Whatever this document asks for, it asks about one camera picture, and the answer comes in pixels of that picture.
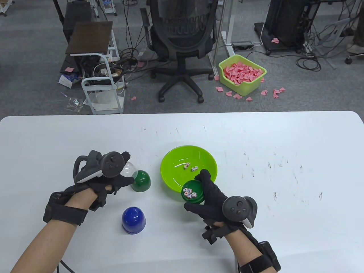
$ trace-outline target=green cup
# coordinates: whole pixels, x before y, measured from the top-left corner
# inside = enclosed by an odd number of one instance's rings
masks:
[[[197,197],[192,198],[192,199],[187,198],[185,196],[185,193],[183,192],[183,188],[192,189],[192,192],[196,193]],[[183,200],[185,200],[186,202],[190,202],[190,203],[194,203],[194,204],[202,203],[205,200],[205,198],[203,196],[203,189],[202,189],[201,182],[198,180],[187,181],[182,187],[181,196],[182,196]]]
[[[131,188],[139,193],[149,189],[151,185],[150,176],[146,171],[139,170],[133,174],[134,184],[131,184]]]

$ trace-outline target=green bowl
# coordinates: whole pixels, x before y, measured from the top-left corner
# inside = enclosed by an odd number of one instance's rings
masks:
[[[193,193],[197,193],[197,197],[192,198],[192,199],[187,198],[185,196],[185,193],[183,192],[183,188],[192,189]],[[202,201],[205,200],[204,196],[203,196],[203,189],[202,189],[201,182],[198,180],[190,180],[190,181],[186,182],[182,186],[181,195],[182,195],[183,200],[185,200],[186,202],[194,203],[194,204],[200,204],[200,203],[202,203]]]
[[[187,170],[184,165],[189,162]],[[198,171],[192,172],[192,167],[197,166]],[[161,176],[166,185],[177,192],[182,191],[182,186],[195,179],[200,170],[207,169],[214,182],[217,176],[217,164],[213,156],[203,148],[197,146],[180,146],[166,154],[161,163]]]

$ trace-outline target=chair armrest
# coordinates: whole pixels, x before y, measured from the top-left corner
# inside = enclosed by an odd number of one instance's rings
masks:
[[[149,30],[148,30],[148,27],[150,27],[150,23],[149,23],[147,9],[146,8],[141,8],[140,9],[140,13],[142,14],[143,27],[144,27],[144,31],[145,31],[145,39],[147,40],[148,48],[150,50],[153,50],[154,51],[154,48],[150,44],[150,40],[149,40]]]
[[[221,21],[222,16],[221,16],[221,11],[220,11],[219,8],[216,9],[216,15],[215,15],[215,17],[216,17],[216,21]]]

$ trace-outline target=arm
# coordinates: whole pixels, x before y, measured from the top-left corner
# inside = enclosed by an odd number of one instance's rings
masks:
[[[96,198],[93,190],[87,189],[73,195],[66,206],[87,210]],[[66,222],[49,221],[24,251],[11,273],[54,272],[76,228],[77,225]]]
[[[232,248],[239,265],[244,265],[250,261],[262,256],[262,253],[253,245],[241,230],[234,231],[225,236],[227,242]],[[263,273],[277,273],[273,268],[267,268]]]

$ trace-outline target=hand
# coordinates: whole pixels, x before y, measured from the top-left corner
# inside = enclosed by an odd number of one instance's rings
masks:
[[[208,225],[210,225],[212,220],[216,222],[216,226],[222,226],[223,223],[221,222],[234,223],[229,221],[222,213],[222,205],[227,199],[227,196],[211,181],[209,171],[201,170],[195,179],[201,181],[205,204],[198,205],[187,202],[184,205],[185,209],[199,215]]]

